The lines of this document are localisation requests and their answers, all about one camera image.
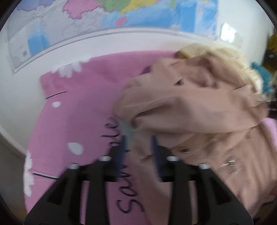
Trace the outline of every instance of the white flower print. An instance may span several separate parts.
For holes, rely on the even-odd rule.
[[[58,71],[60,77],[71,78],[74,71],[80,73],[83,70],[82,64],[80,62],[68,64],[57,70],[53,70],[52,73],[55,73]]]
[[[60,105],[61,105],[61,102],[53,102],[53,103],[52,103],[53,108],[57,108],[57,107],[59,107]]]
[[[31,159],[31,153],[28,151],[27,156],[25,158],[25,164],[24,164],[24,174],[23,174],[23,181],[24,181],[24,194],[28,197],[31,197],[32,190],[31,185],[34,185],[34,176],[29,171],[33,166],[33,160]]]
[[[84,147],[80,143],[77,143],[77,142],[67,143],[67,147],[75,155],[81,155],[84,152]]]

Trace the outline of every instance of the pink fabric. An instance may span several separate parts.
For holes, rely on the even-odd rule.
[[[158,51],[120,53],[92,58],[89,62],[72,64],[44,74],[41,83],[45,97],[50,98],[46,100],[30,140],[32,168],[28,171],[58,177],[69,163],[85,165],[106,154],[112,140],[101,136],[116,132],[104,125],[116,123],[109,118],[122,87],[132,77],[147,73],[148,67],[159,57],[173,56],[172,52]],[[148,224],[137,203],[139,194],[132,172],[128,167],[123,171],[130,177],[107,186],[111,225]],[[32,194],[30,197],[25,195],[27,211],[52,183],[53,180],[48,178],[34,176],[34,184],[30,185]],[[129,184],[130,189],[120,189]],[[82,205],[84,222],[84,203]]]
[[[272,119],[272,118],[265,118],[264,121],[263,121],[263,124],[270,131],[273,144],[275,145],[275,147],[277,149],[277,124],[276,124],[276,120]]]

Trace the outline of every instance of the world map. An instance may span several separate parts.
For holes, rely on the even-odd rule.
[[[215,37],[218,0],[22,0],[7,22],[13,69],[57,43],[119,27]]]

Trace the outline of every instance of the yellow region on map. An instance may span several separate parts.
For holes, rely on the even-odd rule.
[[[131,0],[130,4],[121,11],[121,14],[124,15],[125,12],[128,12],[130,10],[136,10],[143,6],[152,6],[156,3],[157,0]]]

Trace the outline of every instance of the crumpled fabric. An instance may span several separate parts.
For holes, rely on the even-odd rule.
[[[128,158],[153,225],[168,222],[171,184],[158,180],[151,135],[185,163],[209,163],[252,216],[276,185],[277,152],[262,124],[267,103],[219,57],[158,60],[125,86],[114,113],[135,128]],[[222,167],[230,158],[236,174]]]
[[[257,94],[263,93],[263,79],[261,75],[249,67],[249,61],[238,50],[223,47],[219,44],[207,46],[200,43],[193,43],[177,52],[179,58],[193,58],[204,54],[213,55],[222,59],[233,67],[244,82],[251,85]]]

